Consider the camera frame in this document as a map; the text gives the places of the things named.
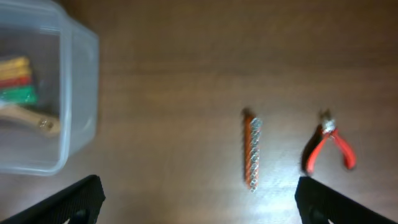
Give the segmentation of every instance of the red pliers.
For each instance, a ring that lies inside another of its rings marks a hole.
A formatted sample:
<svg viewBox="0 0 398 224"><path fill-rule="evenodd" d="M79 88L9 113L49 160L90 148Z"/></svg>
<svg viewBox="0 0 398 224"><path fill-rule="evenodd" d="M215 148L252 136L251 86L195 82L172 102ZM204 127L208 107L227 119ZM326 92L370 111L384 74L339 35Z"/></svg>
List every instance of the red pliers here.
<svg viewBox="0 0 398 224"><path fill-rule="evenodd" d="M351 148L351 146L338 134L338 129L335 125L335 120L331 117L330 111L327 110L324 113L321 113L321 124L322 129L321 133L321 140L318 145L314 148L311 152L309 158L307 159L305 165L305 171L308 174L312 174L314 170L315 160L319 152L321 151L323 145L325 144L328 138L332 138L335 144L340 148L341 152L343 153L344 158L344 165L347 169L351 170L355 167L356 163L356 156Z"/></svg>

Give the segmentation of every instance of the tan tool handle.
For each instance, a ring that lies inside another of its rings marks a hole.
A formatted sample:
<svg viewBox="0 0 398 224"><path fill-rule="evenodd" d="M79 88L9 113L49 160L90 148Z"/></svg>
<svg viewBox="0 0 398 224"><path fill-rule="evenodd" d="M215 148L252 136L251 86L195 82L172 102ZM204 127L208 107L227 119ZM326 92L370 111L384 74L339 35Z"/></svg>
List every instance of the tan tool handle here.
<svg viewBox="0 0 398 224"><path fill-rule="evenodd" d="M0 109L0 118L7 117L29 124L46 136L59 134L60 120L45 114L36 113L17 105L5 105Z"/></svg>

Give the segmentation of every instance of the item inside bin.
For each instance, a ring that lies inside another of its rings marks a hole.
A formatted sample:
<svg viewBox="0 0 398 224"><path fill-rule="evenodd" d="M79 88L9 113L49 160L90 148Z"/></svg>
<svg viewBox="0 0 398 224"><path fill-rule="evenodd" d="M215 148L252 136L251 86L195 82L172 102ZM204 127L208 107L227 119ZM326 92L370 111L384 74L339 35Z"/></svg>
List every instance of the item inside bin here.
<svg viewBox="0 0 398 224"><path fill-rule="evenodd" d="M0 118L16 120L38 129L46 136L60 132L58 118L25 109L35 105L37 95L27 57L0 61Z"/></svg>

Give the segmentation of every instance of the plastic bin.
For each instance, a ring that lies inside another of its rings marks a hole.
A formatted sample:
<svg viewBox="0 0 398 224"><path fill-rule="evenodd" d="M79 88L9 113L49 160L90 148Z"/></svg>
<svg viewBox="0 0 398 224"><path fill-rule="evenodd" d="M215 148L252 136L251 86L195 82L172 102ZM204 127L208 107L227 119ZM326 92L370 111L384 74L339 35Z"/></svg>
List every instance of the plastic bin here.
<svg viewBox="0 0 398 224"><path fill-rule="evenodd" d="M0 57L15 54L30 59L34 109L59 116L62 127L48 138L0 120L0 172L53 175L95 135L98 38L52 1L0 0Z"/></svg>

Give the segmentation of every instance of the wood grain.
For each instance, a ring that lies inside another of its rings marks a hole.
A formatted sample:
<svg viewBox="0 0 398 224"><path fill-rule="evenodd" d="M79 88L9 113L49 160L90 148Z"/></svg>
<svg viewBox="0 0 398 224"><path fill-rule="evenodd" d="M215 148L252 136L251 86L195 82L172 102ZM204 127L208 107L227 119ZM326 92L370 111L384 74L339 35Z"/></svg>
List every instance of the wood grain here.
<svg viewBox="0 0 398 224"><path fill-rule="evenodd" d="M314 178L398 221L398 2L68 0L100 37L96 139L53 177L0 175L0 217L88 174L98 223L300 223L300 155L330 108ZM241 112L264 121L260 183L243 179Z"/></svg>

